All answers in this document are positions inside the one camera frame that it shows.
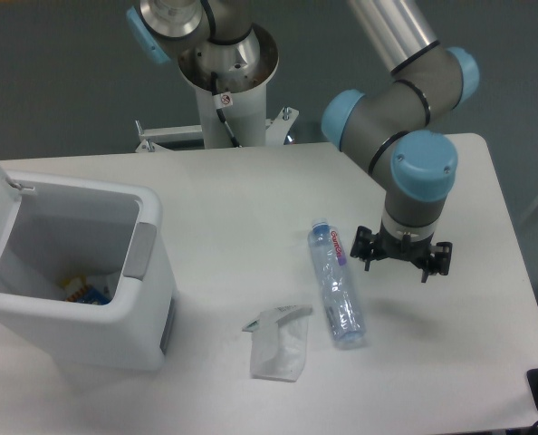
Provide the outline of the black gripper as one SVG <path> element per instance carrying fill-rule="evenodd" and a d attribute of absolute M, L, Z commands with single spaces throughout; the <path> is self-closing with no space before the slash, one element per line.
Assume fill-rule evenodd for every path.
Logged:
<path fill-rule="evenodd" d="M 351 246 L 351 257 L 364 263 L 364 270 L 370 270 L 373 261 L 397 259 L 421 267 L 421 282 L 430 276 L 447 276 L 449 273 L 453 244 L 438 242 L 431 245 L 432 236 L 418 240 L 405 235 L 396 238 L 386 228 L 374 234 L 368 227 L 358 226 Z"/>

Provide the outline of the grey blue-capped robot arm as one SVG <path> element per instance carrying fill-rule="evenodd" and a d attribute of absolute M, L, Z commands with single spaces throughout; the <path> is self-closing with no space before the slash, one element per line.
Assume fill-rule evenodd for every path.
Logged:
<path fill-rule="evenodd" d="M 445 48 L 412 1 L 353 1 L 351 11 L 389 70 L 374 98 L 348 90 L 326 107 L 325 138 L 386 193 L 378 232 L 359 227 L 351 255 L 387 258 L 446 275 L 452 246 L 433 242 L 457 167 L 453 143 L 428 125 L 466 101 L 479 83 L 474 58 Z M 247 1 L 137 1 L 126 14 L 154 63 L 176 59 L 197 96 L 206 147 L 263 146 L 266 84 L 278 65 L 273 37 L 253 21 Z"/>

